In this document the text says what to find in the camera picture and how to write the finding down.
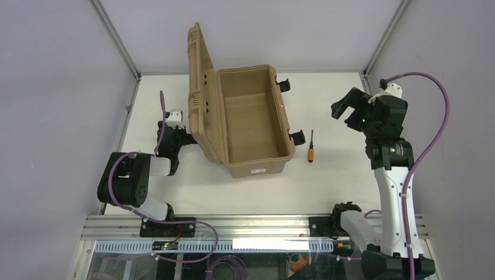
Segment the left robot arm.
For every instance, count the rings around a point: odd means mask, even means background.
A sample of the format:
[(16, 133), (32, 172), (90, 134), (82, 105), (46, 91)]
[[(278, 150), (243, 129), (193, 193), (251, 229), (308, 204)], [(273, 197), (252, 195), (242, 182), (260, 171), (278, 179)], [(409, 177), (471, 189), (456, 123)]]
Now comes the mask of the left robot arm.
[(184, 126), (171, 127), (158, 121), (153, 154), (113, 152), (109, 156), (97, 187), (98, 200), (128, 210), (146, 221), (174, 222), (173, 207), (149, 192), (149, 179), (174, 176), (180, 164), (181, 148), (196, 143)]

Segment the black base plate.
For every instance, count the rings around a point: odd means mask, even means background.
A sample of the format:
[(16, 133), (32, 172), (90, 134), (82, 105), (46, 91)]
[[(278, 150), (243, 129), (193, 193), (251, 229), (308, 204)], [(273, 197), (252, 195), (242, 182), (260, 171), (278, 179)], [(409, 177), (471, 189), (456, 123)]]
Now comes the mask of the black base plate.
[(331, 216), (310, 216), (308, 222), (310, 237), (328, 237), (330, 239), (339, 237), (334, 219)]
[(196, 218), (192, 216), (175, 217), (176, 222), (179, 224), (163, 224), (151, 221), (142, 221), (140, 228), (140, 237), (150, 238), (175, 238), (180, 237), (194, 237), (196, 233)]

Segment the tan plastic toolbox bin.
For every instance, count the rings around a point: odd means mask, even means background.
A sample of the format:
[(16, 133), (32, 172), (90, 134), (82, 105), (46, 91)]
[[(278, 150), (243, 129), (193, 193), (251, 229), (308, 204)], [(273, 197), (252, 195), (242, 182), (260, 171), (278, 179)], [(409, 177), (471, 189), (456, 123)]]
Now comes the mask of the tan plastic toolbox bin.
[(189, 130), (205, 157), (235, 179), (281, 173), (306, 142), (291, 132), (288, 80), (268, 64), (216, 70), (199, 23), (188, 31)]

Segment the orange handled screwdriver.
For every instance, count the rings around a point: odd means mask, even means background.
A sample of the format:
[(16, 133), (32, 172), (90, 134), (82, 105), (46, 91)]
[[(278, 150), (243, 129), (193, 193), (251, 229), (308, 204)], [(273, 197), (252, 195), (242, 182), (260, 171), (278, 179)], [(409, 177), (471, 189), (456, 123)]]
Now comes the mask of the orange handled screwdriver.
[(314, 151), (314, 146), (313, 146), (313, 130), (311, 130), (311, 140), (310, 140), (310, 144), (309, 144), (309, 149), (308, 149), (308, 156), (307, 156), (307, 160), (309, 163), (312, 163), (314, 161), (314, 154), (315, 154), (315, 151)]

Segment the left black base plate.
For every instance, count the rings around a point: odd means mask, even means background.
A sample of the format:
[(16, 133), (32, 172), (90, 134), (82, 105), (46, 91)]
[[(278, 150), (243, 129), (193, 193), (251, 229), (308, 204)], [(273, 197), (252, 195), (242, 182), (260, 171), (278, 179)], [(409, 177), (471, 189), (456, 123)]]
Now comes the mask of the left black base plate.
[(140, 237), (150, 238), (175, 238), (180, 237), (194, 237), (196, 233), (196, 218), (192, 216), (175, 217), (176, 222), (179, 224), (163, 224), (151, 221), (142, 221), (140, 228)]

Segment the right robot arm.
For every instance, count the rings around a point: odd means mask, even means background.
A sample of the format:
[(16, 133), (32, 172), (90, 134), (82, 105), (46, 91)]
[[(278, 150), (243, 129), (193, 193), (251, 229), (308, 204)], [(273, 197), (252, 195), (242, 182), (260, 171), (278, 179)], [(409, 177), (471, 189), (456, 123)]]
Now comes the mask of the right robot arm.
[(353, 112), (346, 125), (365, 135), (365, 152), (378, 184), (382, 230), (377, 232), (361, 208), (337, 204), (330, 216), (330, 235), (349, 236), (361, 251), (366, 279), (426, 279), (435, 262), (424, 255), (417, 232), (412, 198), (414, 155), (402, 137), (408, 103), (398, 94), (368, 95), (352, 88), (332, 104), (332, 117)]

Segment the orange object below table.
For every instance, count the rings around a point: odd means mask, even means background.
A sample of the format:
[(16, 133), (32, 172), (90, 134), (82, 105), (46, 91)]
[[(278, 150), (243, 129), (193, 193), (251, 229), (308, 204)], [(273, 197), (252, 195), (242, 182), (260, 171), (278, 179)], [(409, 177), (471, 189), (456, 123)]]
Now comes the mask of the orange object below table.
[(311, 256), (309, 254), (294, 253), (291, 254), (288, 258), (287, 268), (289, 271), (296, 273), (310, 263)]

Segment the aluminium mounting rail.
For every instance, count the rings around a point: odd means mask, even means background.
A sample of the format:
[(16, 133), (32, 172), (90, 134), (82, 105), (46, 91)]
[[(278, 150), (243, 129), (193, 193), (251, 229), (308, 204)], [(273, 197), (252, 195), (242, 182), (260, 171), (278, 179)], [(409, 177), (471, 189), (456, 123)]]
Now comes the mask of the aluminium mounting rail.
[[(182, 237), (183, 240), (220, 240), (237, 238), (273, 237), (281, 239), (315, 239), (310, 237), (309, 215), (197, 215), (194, 237)], [(140, 237), (142, 219), (135, 215), (91, 215), (86, 218), (83, 227), (83, 240), (135, 240), (164, 239)]]

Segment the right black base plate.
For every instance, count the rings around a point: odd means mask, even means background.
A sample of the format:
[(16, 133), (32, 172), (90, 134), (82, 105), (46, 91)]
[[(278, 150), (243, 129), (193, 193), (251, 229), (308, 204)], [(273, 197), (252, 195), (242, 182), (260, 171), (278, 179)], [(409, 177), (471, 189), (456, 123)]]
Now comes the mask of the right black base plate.
[(339, 237), (334, 219), (331, 216), (310, 216), (308, 222), (310, 237), (328, 237), (330, 239)]

